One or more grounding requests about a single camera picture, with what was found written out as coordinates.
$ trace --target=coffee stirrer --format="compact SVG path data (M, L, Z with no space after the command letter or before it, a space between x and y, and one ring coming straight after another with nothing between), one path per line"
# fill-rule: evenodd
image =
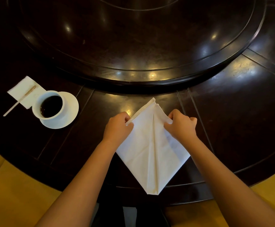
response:
M29 91L27 91L26 92L26 94L25 95L23 95L19 100L18 100L18 102L16 102L3 116L6 116L6 115L8 115L8 113L9 112L11 112L12 111L12 109L14 109L23 99L25 99L25 97L27 96L27 95L29 95L34 89L36 89L36 85L34 85L32 88L30 88L30 90Z

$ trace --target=dark wooden table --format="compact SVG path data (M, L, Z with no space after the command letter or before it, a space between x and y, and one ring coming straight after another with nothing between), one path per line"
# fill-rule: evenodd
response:
M79 115L71 125L48 129L21 105L3 117L15 103L7 91L26 75L46 90L77 97ZM62 191L101 141L108 119L121 111L133 115L152 97L166 114L177 108L196 117L199 138L249 186L273 175L275 0L268 1L262 29L242 55L198 85L170 89L159 94L126 94L126 89L69 75L25 44L6 0L0 0L0 154L40 182ZM146 201L169 206L212 198L191 158L155 196L146 195L115 154L103 188L116 188L124 206Z

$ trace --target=black coffee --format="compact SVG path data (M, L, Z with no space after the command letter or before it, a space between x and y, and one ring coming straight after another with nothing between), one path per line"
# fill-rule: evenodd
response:
M56 115L63 106L63 100L60 96L50 96L41 104L41 114L45 118Z

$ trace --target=white napkin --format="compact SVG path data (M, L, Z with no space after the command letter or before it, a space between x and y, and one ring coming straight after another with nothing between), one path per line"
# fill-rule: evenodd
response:
M8 93L14 99L19 100L34 85L36 85L37 87L20 102L20 104L22 104L26 109L29 109L35 103L35 101L37 100L38 96L40 96L40 95L42 95L43 93L46 92L46 90L44 88L42 88L37 82L35 82L29 76L26 76L16 86L14 86L13 88L11 88L8 91Z
M186 149L164 128L172 123L152 98L126 123L134 128L117 149L147 194L158 195L190 157Z

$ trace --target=polished wood surface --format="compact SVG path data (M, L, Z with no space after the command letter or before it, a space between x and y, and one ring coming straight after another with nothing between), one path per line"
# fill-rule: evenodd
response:
M170 85L251 43L265 0L8 0L29 46L85 79Z
M108 119L121 111L133 115L152 97L166 114L177 108L197 117L199 138L248 185L275 173L275 5L268 4L254 42L219 73L193 86L187 83L148 94L143 89L128 94L118 86L99 86L56 68L27 46L11 16L6 0L0 0L0 154L33 178L63 190L100 142ZM48 129L21 105L3 117L16 102L7 91L26 75L46 90L77 97L79 115L71 125ZM124 206L149 201L168 206L212 198L191 159L155 196L146 195L115 155L103 188L117 188Z

